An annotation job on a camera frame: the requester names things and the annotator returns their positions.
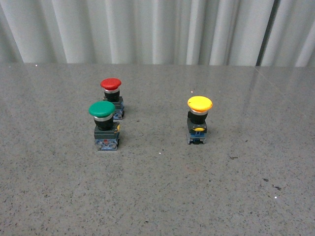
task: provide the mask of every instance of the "red button cap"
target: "red button cap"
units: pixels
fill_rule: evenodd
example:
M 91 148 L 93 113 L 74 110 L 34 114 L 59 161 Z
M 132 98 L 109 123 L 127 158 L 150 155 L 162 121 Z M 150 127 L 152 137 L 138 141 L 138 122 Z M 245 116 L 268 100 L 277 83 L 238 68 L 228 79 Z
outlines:
M 100 85 L 106 90 L 115 90 L 122 84 L 117 78 L 108 78 L 100 82 Z

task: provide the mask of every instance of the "dark spot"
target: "dark spot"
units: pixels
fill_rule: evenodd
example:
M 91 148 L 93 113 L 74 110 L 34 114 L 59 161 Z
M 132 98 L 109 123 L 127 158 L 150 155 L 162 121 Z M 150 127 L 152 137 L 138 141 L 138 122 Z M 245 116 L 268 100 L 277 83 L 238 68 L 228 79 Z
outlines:
M 281 190 L 281 188 L 280 187 L 277 187 L 277 186 L 274 186 L 274 185 L 272 185 L 274 188 L 276 188 L 276 189 L 278 189 L 279 191 Z

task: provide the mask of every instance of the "yellow button cap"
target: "yellow button cap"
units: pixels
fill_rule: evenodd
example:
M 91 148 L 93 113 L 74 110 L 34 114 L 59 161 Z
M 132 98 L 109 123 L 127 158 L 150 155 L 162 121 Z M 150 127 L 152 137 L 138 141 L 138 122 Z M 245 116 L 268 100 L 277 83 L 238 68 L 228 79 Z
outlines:
M 212 101 L 203 96 L 191 97 L 188 102 L 188 106 L 196 112 L 206 112 L 212 108 Z

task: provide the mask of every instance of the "gray countertop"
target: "gray countertop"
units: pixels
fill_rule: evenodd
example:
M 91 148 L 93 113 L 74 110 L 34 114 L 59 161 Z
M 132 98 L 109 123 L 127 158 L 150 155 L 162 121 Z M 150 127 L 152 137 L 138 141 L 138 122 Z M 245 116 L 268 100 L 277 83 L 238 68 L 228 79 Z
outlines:
M 88 113 L 107 77 L 117 151 Z M 204 145 L 186 143 L 194 95 L 213 102 Z M 0 234 L 315 235 L 315 68 L 3 63 L 0 112 Z

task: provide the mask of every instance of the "green button cap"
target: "green button cap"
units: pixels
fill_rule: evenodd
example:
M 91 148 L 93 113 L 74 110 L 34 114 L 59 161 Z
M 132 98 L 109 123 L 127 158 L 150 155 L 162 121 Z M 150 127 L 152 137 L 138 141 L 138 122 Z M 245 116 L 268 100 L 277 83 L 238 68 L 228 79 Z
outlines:
M 89 113 L 94 117 L 106 117 L 114 113 L 115 105 L 109 101 L 98 101 L 90 106 Z

